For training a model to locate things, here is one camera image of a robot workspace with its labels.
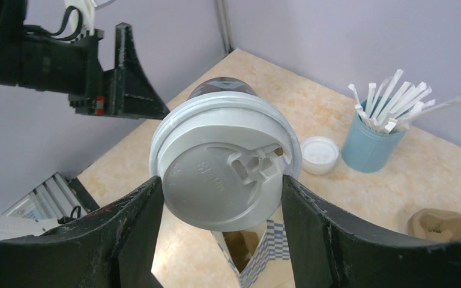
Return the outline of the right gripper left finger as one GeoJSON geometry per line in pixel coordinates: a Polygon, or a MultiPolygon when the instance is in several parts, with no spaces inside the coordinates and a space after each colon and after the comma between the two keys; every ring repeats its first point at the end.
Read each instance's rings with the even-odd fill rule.
{"type": "Polygon", "coordinates": [[[151,268],[164,196],[154,176],[39,236],[0,241],[0,287],[159,287],[151,268]]]}

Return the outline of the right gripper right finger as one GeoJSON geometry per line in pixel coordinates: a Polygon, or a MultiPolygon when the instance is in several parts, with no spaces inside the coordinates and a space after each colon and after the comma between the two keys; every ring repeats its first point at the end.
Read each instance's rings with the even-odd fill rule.
{"type": "Polygon", "coordinates": [[[282,214],[297,287],[461,287],[461,240],[377,226],[287,175],[282,214]]]}

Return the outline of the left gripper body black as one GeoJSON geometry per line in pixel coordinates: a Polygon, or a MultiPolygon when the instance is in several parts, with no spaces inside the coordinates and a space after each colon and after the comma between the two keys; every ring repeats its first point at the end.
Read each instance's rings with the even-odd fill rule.
{"type": "Polygon", "coordinates": [[[67,1],[60,28],[24,23],[27,1],[0,1],[0,85],[68,94],[83,115],[103,115],[94,1],[67,1]]]}

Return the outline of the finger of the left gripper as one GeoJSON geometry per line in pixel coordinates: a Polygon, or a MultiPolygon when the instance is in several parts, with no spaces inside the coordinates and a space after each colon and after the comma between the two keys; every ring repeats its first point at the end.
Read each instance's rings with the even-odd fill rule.
{"type": "Polygon", "coordinates": [[[170,112],[138,58],[130,24],[115,27],[114,68],[104,72],[104,116],[164,119],[170,112]]]}

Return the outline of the patterned paper takeout bag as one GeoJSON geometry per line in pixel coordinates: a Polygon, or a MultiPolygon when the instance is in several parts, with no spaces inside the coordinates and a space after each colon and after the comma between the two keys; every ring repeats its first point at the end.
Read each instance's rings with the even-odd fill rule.
{"type": "Polygon", "coordinates": [[[211,234],[240,287],[295,287],[282,208],[255,227],[211,234]]]}

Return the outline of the stack of white lids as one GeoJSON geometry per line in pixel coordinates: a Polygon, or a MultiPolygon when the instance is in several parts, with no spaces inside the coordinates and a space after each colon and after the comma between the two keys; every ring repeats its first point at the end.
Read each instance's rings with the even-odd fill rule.
{"type": "Polygon", "coordinates": [[[314,136],[303,140],[300,144],[303,169],[312,175],[324,175],[332,172],[337,166],[340,151],[333,140],[327,137],[314,136]]]}

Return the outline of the single dark coffee cup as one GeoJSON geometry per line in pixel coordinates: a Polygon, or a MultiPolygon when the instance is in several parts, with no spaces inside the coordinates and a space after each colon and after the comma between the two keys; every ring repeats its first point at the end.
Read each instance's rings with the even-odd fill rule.
{"type": "Polygon", "coordinates": [[[255,97],[259,95],[246,82],[233,77],[215,77],[198,85],[188,96],[188,100],[213,92],[242,92],[255,97]]]}

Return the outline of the single white cup lid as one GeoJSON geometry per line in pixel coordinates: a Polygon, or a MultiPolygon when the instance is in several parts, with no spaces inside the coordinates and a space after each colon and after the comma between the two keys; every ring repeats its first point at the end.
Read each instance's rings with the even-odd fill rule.
{"type": "Polygon", "coordinates": [[[284,115],[243,92],[213,92],[180,104],[157,127],[149,172],[166,207],[192,226],[220,232],[263,223],[280,205],[283,177],[302,168],[284,115]]]}

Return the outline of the brown pulp cup carrier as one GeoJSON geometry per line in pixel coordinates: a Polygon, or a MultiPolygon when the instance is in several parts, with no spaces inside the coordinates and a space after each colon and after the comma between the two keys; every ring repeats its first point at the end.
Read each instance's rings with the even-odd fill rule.
{"type": "Polygon", "coordinates": [[[223,232],[223,237],[233,263],[238,272],[242,272],[259,245],[258,234],[248,230],[240,230],[223,232]]]}

